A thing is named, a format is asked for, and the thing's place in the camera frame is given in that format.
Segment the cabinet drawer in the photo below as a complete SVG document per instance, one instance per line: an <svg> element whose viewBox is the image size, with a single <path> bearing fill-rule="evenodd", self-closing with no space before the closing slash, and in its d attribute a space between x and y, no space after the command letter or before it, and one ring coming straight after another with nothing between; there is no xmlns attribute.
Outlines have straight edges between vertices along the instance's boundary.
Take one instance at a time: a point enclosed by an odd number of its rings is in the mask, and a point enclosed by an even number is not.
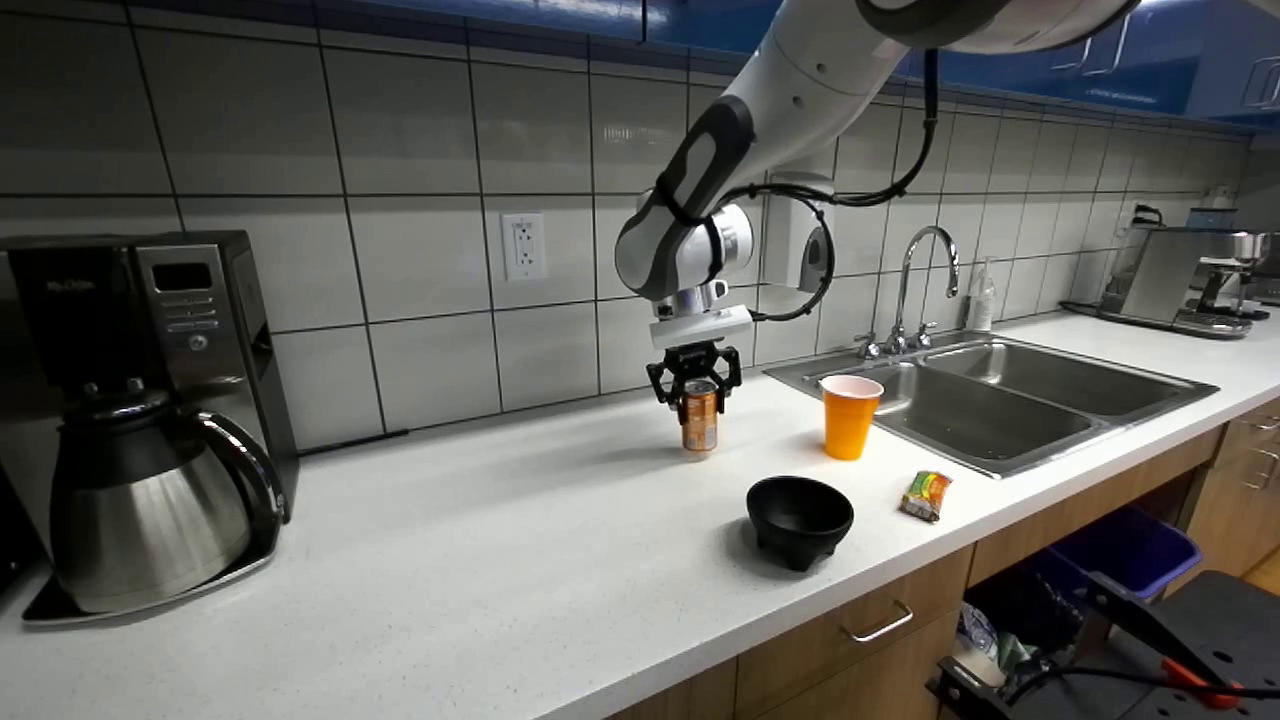
<svg viewBox="0 0 1280 720"><path fill-rule="evenodd" d="M788 696L849 666L914 643L930 626L955 627L968 554L943 555L906 579L892 579L806 627L739 656L736 708Z"/></svg>

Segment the sink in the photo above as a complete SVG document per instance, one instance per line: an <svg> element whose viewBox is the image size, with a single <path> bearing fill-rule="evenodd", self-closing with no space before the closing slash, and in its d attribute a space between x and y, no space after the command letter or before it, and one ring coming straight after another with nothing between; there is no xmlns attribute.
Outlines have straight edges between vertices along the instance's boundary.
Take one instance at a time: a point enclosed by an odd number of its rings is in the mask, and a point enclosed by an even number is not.
<svg viewBox="0 0 1280 720"><path fill-rule="evenodd" d="M991 335L873 365L825 358L773 377L821 398L821 380L838 371L883 384L877 428L942 450L986 478L1017 478L1087 437L1218 392L1212 384Z"/></svg>
<svg viewBox="0 0 1280 720"><path fill-rule="evenodd" d="M1023 398L1040 398L1047 403L1098 416L1106 424L1136 424L1218 392L1212 384L1155 377L998 335L943 344L937 353L926 353L922 365L954 377L973 377L980 384L1014 388Z"/></svg>

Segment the small snack package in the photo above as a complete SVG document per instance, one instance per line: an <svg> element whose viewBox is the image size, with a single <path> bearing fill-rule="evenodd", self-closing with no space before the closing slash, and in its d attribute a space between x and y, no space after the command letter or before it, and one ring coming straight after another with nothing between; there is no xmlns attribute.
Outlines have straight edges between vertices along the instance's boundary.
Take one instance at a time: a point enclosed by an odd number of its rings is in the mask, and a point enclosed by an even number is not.
<svg viewBox="0 0 1280 720"><path fill-rule="evenodd" d="M937 524L943 511L950 485L954 485L954 478L943 478L943 473L916 473L898 507L906 518L926 519L926 524Z"/></svg>

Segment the backsplash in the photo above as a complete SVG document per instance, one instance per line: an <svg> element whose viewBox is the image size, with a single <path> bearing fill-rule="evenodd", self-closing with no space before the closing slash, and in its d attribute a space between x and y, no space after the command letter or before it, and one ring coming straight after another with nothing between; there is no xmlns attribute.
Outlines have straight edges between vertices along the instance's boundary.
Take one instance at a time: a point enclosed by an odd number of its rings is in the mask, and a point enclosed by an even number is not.
<svg viewBox="0 0 1280 720"><path fill-rule="evenodd" d="M0 237L243 229L304 450L644 388L647 306L613 276L613 237L726 76L18 8L0 6ZM916 91L883 91L821 165L838 187L879 187L916 142ZM786 365L889 335L906 245L932 221L960 239L963 276L991 266L998 316L1092 302L1136 199L1169 221L1223 205L1243 158L1249 135L1227 131L943 104L908 199L832 211L829 306L734 344ZM545 279L509 283L509 211L545 221ZM960 302L937 266L916 258L908 326L950 335ZM757 266L729 276L736 302L796 306L762 293Z"/></svg>

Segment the plastic cup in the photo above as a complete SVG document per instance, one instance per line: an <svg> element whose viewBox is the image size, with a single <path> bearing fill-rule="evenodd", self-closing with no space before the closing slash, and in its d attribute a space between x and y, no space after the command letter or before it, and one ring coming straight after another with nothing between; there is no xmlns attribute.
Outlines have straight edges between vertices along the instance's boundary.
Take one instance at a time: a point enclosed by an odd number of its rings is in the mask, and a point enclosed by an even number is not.
<svg viewBox="0 0 1280 720"><path fill-rule="evenodd" d="M838 462L861 462L883 384L869 377L825 377L825 452Z"/></svg>

